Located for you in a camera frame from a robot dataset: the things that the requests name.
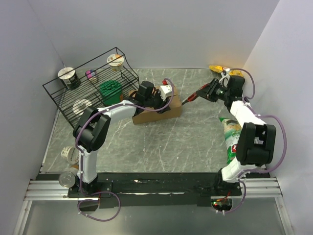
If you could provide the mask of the brown cardboard express box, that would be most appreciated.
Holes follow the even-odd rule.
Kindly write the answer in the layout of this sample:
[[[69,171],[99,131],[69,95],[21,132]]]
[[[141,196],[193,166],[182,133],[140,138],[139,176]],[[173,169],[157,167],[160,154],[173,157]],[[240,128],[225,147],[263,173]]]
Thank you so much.
[[[180,117],[182,114],[182,105],[177,88],[174,87],[173,100],[165,109],[159,112],[140,109],[140,112],[138,115],[132,117],[134,125]]]

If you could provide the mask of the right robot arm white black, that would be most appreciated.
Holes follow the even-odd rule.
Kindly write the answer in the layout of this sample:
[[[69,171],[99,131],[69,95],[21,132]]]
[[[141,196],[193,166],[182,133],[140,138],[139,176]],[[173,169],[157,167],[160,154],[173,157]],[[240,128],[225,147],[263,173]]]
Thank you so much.
[[[230,76],[226,85],[213,79],[196,91],[198,97],[208,101],[222,100],[241,127],[236,157],[215,177],[214,191],[219,195],[225,195],[246,174],[256,172],[261,166],[271,163],[273,158],[276,128],[258,118],[244,102],[244,83],[243,77]]]

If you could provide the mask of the red black utility knife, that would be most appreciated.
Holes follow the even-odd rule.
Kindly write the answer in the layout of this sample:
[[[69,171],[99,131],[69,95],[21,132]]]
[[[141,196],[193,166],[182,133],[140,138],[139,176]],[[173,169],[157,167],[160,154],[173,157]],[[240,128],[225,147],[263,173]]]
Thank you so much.
[[[188,102],[192,102],[194,101],[196,98],[198,97],[198,95],[196,94],[196,92],[192,93],[190,96],[188,96],[183,102],[182,102],[182,106]]]

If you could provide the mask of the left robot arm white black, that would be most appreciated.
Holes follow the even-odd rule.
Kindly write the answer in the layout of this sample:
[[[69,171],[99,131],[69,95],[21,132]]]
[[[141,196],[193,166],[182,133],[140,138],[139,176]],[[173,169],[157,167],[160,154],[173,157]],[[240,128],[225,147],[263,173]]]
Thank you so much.
[[[79,190],[84,196],[91,197],[97,191],[97,154],[106,140],[110,125],[143,111],[162,114],[170,110],[173,99],[174,84],[165,78],[158,88],[151,82],[143,81],[128,98],[117,104],[104,108],[88,106],[84,110],[73,130],[75,147],[80,152]]]

